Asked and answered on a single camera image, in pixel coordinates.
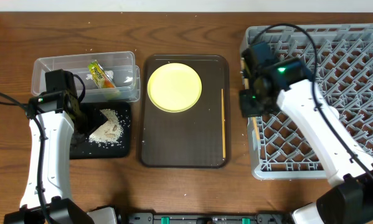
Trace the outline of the pile of rice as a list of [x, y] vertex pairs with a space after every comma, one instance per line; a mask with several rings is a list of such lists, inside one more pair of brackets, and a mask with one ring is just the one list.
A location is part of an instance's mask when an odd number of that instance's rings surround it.
[[119, 138], [123, 135], [123, 127], [117, 117], [118, 113], [111, 109], [102, 109], [100, 112], [108, 120], [89, 136], [88, 141], [114, 146], [119, 143]]

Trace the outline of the wooden chopstick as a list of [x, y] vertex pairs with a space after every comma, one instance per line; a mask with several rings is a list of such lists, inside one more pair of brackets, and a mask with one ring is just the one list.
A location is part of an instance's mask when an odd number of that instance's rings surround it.
[[226, 158], [226, 136], [225, 136], [225, 99], [224, 89], [221, 89], [221, 122], [222, 122], [222, 158]]
[[[247, 64], [245, 63], [244, 58], [240, 59], [240, 65], [241, 65], [242, 75], [243, 75], [243, 85], [244, 85], [245, 89], [249, 89], [250, 85], [249, 85], [249, 82], [248, 82]], [[256, 117], [252, 118], [252, 123], [253, 123], [253, 127], [254, 127], [254, 133], [255, 133], [256, 140], [258, 142], [260, 142], [260, 133], [259, 133], [259, 128], [258, 128], [258, 125], [257, 125]]]

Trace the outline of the green snack wrapper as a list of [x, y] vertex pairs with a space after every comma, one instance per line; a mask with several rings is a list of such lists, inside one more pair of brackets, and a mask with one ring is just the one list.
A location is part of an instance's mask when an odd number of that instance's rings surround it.
[[103, 90], [103, 95], [107, 100], [114, 100], [120, 95], [113, 80], [105, 73], [104, 69], [96, 60], [88, 65], [88, 69], [92, 76], [92, 80], [99, 89]]

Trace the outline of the yellow plate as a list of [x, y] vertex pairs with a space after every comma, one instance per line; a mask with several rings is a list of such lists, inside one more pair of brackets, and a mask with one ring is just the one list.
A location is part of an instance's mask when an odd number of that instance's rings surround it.
[[165, 112], [180, 113], [198, 102], [202, 81], [192, 67], [183, 63], [167, 63], [151, 74], [147, 91], [154, 106]]

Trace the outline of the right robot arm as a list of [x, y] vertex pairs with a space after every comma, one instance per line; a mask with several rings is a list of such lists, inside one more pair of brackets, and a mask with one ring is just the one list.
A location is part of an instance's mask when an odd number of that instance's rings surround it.
[[318, 90], [314, 74], [298, 58], [279, 61], [265, 42], [241, 53], [245, 118], [281, 111], [296, 124], [332, 187], [291, 214], [294, 223], [373, 221], [373, 158], [348, 133]]

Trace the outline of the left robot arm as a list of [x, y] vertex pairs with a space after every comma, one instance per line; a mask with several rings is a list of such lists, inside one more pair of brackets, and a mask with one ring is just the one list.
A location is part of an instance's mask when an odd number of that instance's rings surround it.
[[107, 118], [93, 106], [83, 106], [71, 72], [45, 74], [46, 91], [24, 106], [32, 134], [26, 189], [18, 211], [5, 223], [118, 223], [115, 208], [83, 211], [72, 200], [70, 146], [75, 135], [87, 138]]

